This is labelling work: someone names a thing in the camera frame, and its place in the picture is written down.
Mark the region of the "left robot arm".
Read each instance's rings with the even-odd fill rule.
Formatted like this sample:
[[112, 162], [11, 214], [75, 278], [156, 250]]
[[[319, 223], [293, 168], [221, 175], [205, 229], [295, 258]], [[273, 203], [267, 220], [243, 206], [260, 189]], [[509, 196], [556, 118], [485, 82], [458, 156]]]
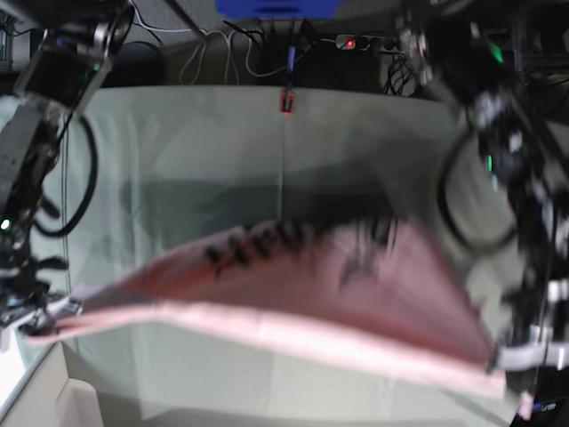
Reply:
[[487, 35], [526, 17], [534, 1], [404, 1], [398, 30], [418, 82], [465, 114], [492, 180], [503, 187], [525, 265], [502, 300], [511, 324], [491, 368], [537, 394], [545, 374], [568, 367], [568, 156], [522, 76]]

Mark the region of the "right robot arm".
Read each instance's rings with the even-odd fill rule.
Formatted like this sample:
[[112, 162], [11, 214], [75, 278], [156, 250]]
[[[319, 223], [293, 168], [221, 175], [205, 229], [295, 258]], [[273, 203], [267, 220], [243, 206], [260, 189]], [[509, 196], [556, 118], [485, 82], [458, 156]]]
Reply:
[[44, 36], [13, 88], [18, 105], [1, 128], [1, 339], [52, 322], [69, 299], [51, 293], [38, 271], [66, 270], [66, 260], [38, 260], [30, 232], [44, 210], [59, 209], [44, 194], [70, 121], [84, 109], [112, 68], [132, 26], [128, 1], [3, 1], [2, 12]]

